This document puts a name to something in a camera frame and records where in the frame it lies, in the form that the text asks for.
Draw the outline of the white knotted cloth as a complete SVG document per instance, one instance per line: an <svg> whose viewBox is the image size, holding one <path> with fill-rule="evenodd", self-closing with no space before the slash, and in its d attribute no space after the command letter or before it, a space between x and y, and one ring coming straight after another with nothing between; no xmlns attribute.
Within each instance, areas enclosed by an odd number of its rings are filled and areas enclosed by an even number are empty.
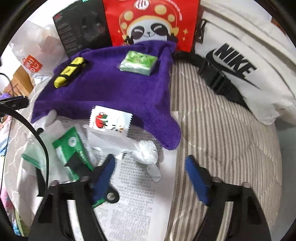
<svg viewBox="0 0 296 241"><path fill-rule="evenodd" d="M155 182L161 180L162 175L157 166L158 150L153 141L136 141L116 131L95 130L87 125L83 127L86 128L90 147L115 157L130 154L135 161L147 166L147 172Z"/></svg>

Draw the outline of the white persimmon snack packet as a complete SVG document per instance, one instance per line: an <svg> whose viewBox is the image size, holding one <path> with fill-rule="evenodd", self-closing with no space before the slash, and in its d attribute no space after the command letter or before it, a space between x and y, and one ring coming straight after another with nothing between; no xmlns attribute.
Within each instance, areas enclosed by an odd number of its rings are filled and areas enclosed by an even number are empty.
<svg viewBox="0 0 296 241"><path fill-rule="evenodd" d="M127 136L133 115L124 111L94 106L92 108L89 126L95 130L111 130Z"/></svg>

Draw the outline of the red panda paper bag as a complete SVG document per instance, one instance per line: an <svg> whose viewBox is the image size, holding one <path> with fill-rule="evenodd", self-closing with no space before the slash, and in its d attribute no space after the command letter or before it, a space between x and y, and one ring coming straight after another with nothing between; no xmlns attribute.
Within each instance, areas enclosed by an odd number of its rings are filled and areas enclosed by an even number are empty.
<svg viewBox="0 0 296 241"><path fill-rule="evenodd" d="M172 41L190 52L199 1L103 1L113 46Z"/></svg>

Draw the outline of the white Miniso plastic bag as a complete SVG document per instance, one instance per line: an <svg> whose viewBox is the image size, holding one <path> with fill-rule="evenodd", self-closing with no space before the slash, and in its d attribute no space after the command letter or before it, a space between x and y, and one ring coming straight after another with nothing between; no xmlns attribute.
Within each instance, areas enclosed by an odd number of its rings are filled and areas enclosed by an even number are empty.
<svg viewBox="0 0 296 241"><path fill-rule="evenodd" d="M44 28L31 21L25 21L9 46L30 76L51 76L53 70L67 59L57 33L52 28Z"/></svg>

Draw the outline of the green tissue pack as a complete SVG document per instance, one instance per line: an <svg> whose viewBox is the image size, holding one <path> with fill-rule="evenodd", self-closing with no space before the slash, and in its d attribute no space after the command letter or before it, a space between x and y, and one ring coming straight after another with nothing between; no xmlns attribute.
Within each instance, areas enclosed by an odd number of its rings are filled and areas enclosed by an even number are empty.
<svg viewBox="0 0 296 241"><path fill-rule="evenodd" d="M137 73L150 76L158 57L140 53L137 51L128 51L125 58L121 61L118 68L123 72Z"/></svg>

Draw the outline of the striped beige cushion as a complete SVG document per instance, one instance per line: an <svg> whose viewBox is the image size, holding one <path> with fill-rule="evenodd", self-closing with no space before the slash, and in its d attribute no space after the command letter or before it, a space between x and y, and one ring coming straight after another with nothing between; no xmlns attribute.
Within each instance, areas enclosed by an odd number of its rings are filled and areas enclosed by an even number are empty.
<svg viewBox="0 0 296 241"><path fill-rule="evenodd" d="M207 211L185 171L189 155L226 183L249 183L268 227L273 228L282 194L276 127L260 123L245 108L215 95L197 68L182 61L171 70L171 109L179 113L182 135L165 240L192 240Z"/></svg>

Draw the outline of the purple fleece towel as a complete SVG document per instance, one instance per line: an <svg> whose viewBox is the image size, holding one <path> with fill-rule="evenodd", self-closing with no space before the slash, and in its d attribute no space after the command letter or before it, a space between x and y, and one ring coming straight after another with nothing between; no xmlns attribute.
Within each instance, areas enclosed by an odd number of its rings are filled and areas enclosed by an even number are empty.
<svg viewBox="0 0 296 241"><path fill-rule="evenodd" d="M86 119L99 105L131 113L133 125L149 132L164 148L176 149L181 130L171 117L169 88L175 48L171 41L146 41L79 52L86 66L64 87L56 88L50 81L34 102L31 121L52 109L67 118ZM157 57L149 76L119 70L129 51Z"/></svg>

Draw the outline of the white Nike waist bag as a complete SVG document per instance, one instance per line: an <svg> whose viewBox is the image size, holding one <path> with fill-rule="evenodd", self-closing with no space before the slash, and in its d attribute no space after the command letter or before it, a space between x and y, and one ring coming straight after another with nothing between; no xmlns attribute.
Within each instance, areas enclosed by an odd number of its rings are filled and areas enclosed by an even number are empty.
<svg viewBox="0 0 296 241"><path fill-rule="evenodd" d="M295 123L295 46L255 1L201 1L195 53L219 69L265 125Z"/></svg>

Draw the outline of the yellow black pouch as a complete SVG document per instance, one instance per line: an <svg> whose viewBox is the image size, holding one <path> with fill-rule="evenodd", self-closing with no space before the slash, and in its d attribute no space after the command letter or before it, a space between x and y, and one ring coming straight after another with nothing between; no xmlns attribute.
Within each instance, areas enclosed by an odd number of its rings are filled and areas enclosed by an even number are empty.
<svg viewBox="0 0 296 241"><path fill-rule="evenodd" d="M53 86L61 88L69 84L88 64L83 57L76 57L64 70L54 79Z"/></svg>

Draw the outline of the green snack packet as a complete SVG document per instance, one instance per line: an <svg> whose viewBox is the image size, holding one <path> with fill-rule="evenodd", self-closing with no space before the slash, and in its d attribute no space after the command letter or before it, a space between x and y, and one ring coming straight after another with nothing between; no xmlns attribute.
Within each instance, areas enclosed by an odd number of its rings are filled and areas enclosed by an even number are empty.
<svg viewBox="0 0 296 241"><path fill-rule="evenodd" d="M52 145L56 151L56 154L66 168L66 173L70 181L78 181L79 176L70 167L66 167L66 164L70 158L76 153L80 159L80 162L84 164L91 171L94 169L91 162L91 157L85 146L85 136L79 125L69 128L60 138L52 142Z"/></svg>

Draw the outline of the black headset box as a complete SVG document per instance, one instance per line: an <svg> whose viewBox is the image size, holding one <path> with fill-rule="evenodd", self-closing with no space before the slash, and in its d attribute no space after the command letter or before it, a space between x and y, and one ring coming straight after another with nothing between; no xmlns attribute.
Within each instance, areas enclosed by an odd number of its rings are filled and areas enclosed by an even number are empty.
<svg viewBox="0 0 296 241"><path fill-rule="evenodd" d="M103 1L75 1L53 16L68 57L112 45Z"/></svg>

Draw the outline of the printed newspaper sheet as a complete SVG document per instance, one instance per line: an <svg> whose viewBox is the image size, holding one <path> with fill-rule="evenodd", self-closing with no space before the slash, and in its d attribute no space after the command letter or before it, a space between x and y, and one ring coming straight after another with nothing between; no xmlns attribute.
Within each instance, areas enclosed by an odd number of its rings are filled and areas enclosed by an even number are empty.
<svg viewBox="0 0 296 241"><path fill-rule="evenodd" d="M152 135L137 126L130 126L128 136L155 143L162 178L155 182L145 165L125 155L116 162L111 178L119 201L104 202L94 212L108 240L165 240L173 201L177 150L164 149Z"/></svg>

